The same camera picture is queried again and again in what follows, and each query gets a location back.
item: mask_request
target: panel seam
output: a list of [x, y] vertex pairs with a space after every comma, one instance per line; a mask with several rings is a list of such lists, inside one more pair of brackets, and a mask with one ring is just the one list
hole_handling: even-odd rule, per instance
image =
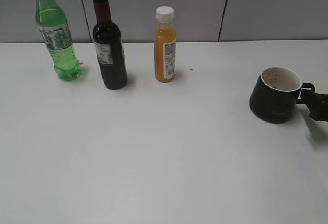
[[87, 19], [87, 14], [86, 14], [86, 10], [85, 10], [85, 7], [84, 7], [83, 0], [81, 0], [81, 2], [82, 2], [82, 7], [83, 7], [84, 17], [85, 17], [86, 24], [87, 24], [87, 29], [88, 29], [89, 39], [90, 39], [90, 42], [92, 42], [92, 40], [91, 40], [91, 34], [90, 34], [90, 29], [89, 29], [89, 24], [88, 24], [88, 19]]
[[220, 39], [221, 39], [222, 26], [223, 26], [224, 16], [226, 15], [227, 3], [228, 3], [228, 0], [225, 0], [222, 19], [221, 19], [221, 27], [220, 27], [220, 32], [219, 32], [219, 38], [218, 38], [217, 41], [220, 41]]

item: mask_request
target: bottle label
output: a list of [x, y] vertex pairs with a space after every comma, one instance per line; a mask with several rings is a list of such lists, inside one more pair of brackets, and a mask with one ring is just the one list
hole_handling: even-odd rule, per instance
[[98, 61], [101, 64], [114, 64], [113, 55], [109, 44], [101, 44], [94, 42], [94, 45], [96, 47]]
[[164, 43], [164, 78], [171, 79], [175, 73], [176, 40]]
[[67, 22], [55, 27], [39, 26], [39, 30], [48, 50], [61, 50], [73, 44], [71, 32]]

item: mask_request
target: black mug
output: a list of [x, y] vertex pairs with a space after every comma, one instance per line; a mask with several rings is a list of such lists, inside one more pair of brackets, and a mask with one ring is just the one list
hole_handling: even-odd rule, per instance
[[314, 85], [303, 83], [294, 71], [281, 67], [268, 68], [257, 80], [250, 98], [250, 108], [265, 121], [283, 123], [291, 118], [296, 103], [305, 104], [303, 100], [298, 100], [303, 88], [310, 89], [311, 97], [315, 94]]

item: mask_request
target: white bottle cap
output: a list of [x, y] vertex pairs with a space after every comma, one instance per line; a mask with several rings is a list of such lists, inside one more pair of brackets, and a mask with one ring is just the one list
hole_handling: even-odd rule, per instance
[[170, 23], [174, 19], [174, 10], [168, 6], [158, 7], [156, 10], [156, 20], [160, 23]]

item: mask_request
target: bottle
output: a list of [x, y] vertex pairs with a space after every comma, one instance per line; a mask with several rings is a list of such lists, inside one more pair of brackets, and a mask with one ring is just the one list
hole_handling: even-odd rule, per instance
[[81, 68], [63, 10], [55, 0], [36, 0], [36, 23], [62, 80], [77, 79]]
[[172, 27], [173, 8], [158, 7], [156, 19], [158, 29], [154, 35], [155, 76], [160, 82], [170, 82], [175, 74], [176, 31]]
[[127, 83], [121, 31], [113, 23], [108, 0], [93, 0], [97, 24], [93, 28], [102, 79], [107, 88], [116, 90]]

